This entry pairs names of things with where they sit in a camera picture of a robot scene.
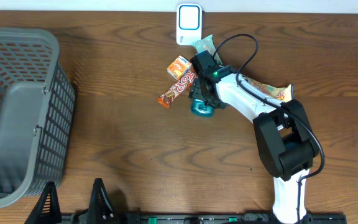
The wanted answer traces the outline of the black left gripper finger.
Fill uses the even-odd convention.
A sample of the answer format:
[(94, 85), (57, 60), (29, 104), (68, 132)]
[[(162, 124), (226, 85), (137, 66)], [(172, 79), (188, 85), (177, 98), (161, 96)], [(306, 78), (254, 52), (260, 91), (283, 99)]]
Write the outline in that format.
[(25, 224), (57, 224), (62, 222), (62, 214), (58, 202), (54, 182), (47, 182), (38, 202), (31, 211)]
[(102, 178), (94, 180), (89, 201), (87, 224), (113, 224), (117, 218)]

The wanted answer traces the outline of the red Top chocolate bar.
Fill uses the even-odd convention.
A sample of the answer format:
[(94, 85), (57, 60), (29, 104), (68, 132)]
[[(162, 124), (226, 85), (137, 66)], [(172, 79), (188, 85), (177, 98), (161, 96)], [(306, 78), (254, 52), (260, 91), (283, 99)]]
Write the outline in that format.
[(173, 101), (181, 95), (185, 90), (190, 88), (197, 77), (193, 68), (189, 69), (182, 77), (172, 85), (164, 94), (157, 98), (157, 101), (169, 109)]

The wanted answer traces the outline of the teal mouthwash bottle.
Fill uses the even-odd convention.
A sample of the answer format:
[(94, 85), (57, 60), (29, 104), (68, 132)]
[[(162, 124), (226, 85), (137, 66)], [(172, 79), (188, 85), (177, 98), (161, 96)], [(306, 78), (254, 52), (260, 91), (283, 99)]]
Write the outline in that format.
[(209, 118), (214, 114), (214, 108), (205, 105), (205, 103), (201, 100), (193, 99), (191, 104), (191, 112), (197, 116)]

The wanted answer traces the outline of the small orange snack packet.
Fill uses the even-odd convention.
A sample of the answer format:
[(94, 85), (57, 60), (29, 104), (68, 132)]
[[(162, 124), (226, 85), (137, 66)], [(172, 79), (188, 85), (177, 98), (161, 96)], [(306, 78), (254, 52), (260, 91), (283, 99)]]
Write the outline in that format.
[(179, 80), (190, 68), (192, 64), (182, 55), (179, 55), (168, 67), (167, 72), (176, 80)]

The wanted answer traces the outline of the light teal snack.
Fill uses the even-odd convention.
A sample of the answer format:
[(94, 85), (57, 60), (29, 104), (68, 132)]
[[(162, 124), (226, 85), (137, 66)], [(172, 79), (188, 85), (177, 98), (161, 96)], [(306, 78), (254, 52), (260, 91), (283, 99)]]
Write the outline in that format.
[(213, 35), (209, 35), (203, 39), (196, 40), (191, 44), (198, 53), (204, 52), (205, 50), (215, 59), (217, 64), (222, 65), (223, 62), (220, 59), (213, 42)]

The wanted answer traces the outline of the cream snack bag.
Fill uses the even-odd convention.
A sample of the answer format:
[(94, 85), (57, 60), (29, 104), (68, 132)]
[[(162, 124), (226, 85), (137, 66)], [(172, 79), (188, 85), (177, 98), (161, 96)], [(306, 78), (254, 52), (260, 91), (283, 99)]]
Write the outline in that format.
[(289, 84), (287, 87), (274, 87), (270, 86), (261, 82), (258, 82), (257, 80), (254, 80), (252, 78), (249, 78), (244, 75), (244, 79), (250, 83), (253, 87), (260, 90), (261, 92), (265, 93), (266, 95), (269, 95), (271, 97), (274, 97), (278, 100), (282, 100), (284, 102), (288, 102), (294, 98), (293, 95), (293, 84)]

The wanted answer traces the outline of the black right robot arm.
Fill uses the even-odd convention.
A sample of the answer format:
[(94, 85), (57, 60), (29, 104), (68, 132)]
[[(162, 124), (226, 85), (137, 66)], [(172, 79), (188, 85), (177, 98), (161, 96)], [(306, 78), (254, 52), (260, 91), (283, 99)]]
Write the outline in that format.
[(280, 223), (301, 223), (305, 182), (314, 157), (321, 154), (302, 104), (272, 98), (230, 65), (218, 64), (208, 51), (190, 61), (198, 79), (189, 97), (214, 109), (230, 105), (252, 122), (260, 160), (273, 176), (273, 214)]

